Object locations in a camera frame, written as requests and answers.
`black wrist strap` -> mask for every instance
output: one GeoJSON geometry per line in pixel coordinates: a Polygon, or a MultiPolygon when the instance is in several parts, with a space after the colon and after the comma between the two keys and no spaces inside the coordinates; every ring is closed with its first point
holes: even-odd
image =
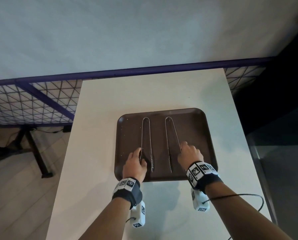
{"type": "Polygon", "coordinates": [[[208,163],[195,161],[187,171],[189,183],[194,190],[200,190],[205,194],[205,187],[214,182],[222,182],[218,172],[208,163]]]}
{"type": "Polygon", "coordinates": [[[140,182],[134,177],[122,179],[112,193],[112,199],[120,197],[131,203],[130,209],[142,201],[140,182]]]}

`white table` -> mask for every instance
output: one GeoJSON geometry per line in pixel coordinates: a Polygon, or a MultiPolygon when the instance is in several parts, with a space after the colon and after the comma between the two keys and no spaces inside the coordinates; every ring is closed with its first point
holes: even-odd
{"type": "MultiPolygon", "coordinates": [[[[83,82],[47,240],[77,240],[111,200],[117,120],[123,114],[199,108],[206,114],[223,181],[237,193],[263,195],[223,69],[83,82]]],[[[223,239],[214,207],[193,209],[187,181],[141,186],[146,225],[126,224],[123,239],[223,239]]],[[[245,198],[258,208],[261,200],[245,198]]],[[[266,204],[261,211],[270,218],[266,204]]]]}

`forearm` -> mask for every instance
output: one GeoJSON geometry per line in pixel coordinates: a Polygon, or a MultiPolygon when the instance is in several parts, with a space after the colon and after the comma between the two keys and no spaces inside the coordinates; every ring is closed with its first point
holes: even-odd
{"type": "MultiPolygon", "coordinates": [[[[205,192],[209,199],[235,194],[234,191],[222,182],[207,185],[205,192]]],[[[291,239],[278,226],[270,222],[240,196],[213,200],[212,204],[234,240],[291,239]]]]}
{"type": "Polygon", "coordinates": [[[121,240],[130,210],[130,202],[114,198],[79,240],[121,240]]]}

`purple metal bar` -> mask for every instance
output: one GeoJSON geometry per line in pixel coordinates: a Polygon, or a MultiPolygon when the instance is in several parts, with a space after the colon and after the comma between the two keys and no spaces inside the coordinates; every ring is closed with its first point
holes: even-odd
{"type": "Polygon", "coordinates": [[[64,116],[68,117],[69,119],[74,120],[75,116],[73,113],[70,113],[63,106],[61,106],[57,102],[53,101],[47,95],[44,95],[42,92],[40,92],[38,89],[36,89],[34,86],[30,85],[29,83],[16,82],[16,86],[21,88],[25,92],[31,94],[35,98],[39,99],[43,103],[47,104],[48,106],[50,106],[54,110],[58,111],[59,113],[62,113],[64,116]]]}
{"type": "MultiPolygon", "coordinates": [[[[46,124],[27,124],[30,126],[37,126],[37,127],[60,127],[60,126],[66,126],[66,125],[72,125],[72,122],[66,122],[66,123],[46,123],[46,124]]],[[[1,128],[22,128],[23,124],[5,124],[0,125],[1,128]]]]}
{"type": "Polygon", "coordinates": [[[194,70],[204,70],[213,68],[233,68],[233,67],[247,67],[247,66],[265,66],[274,57],[263,58],[250,58],[239,60],[223,60],[223,61],[211,61],[211,62],[199,62],[188,64],[176,64],[176,65],[162,65],[162,66],[150,66],[139,68],[127,68],[118,70],[96,71],[96,72],[80,72],[69,73],[59,75],[48,76],[33,76],[17,79],[0,80],[0,85],[20,83],[40,83],[40,82],[54,82],[54,81],[66,81],[77,79],[99,79],[109,77],[123,77],[123,76],[138,76],[168,72],[184,72],[194,70]]]}

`brown tray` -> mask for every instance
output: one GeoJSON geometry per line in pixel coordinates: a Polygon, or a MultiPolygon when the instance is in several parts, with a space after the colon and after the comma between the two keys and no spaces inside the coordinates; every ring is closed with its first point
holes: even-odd
{"type": "Polygon", "coordinates": [[[121,116],[117,122],[116,153],[114,162],[114,174],[120,181],[122,169],[129,153],[137,147],[141,147],[141,134],[143,118],[150,120],[150,135],[148,119],[143,123],[143,158],[147,161],[147,174],[144,182],[149,181],[172,181],[186,180],[185,171],[177,161],[181,152],[179,142],[187,141],[189,145],[198,148],[205,162],[210,163],[218,170],[210,131],[204,112],[197,108],[175,109],[145,113],[130,113],[121,116]],[[168,133],[168,145],[171,155],[172,172],[169,164],[169,153],[167,147],[166,125],[168,133]],[[151,171],[150,140],[154,162],[154,170],[151,171]]]}

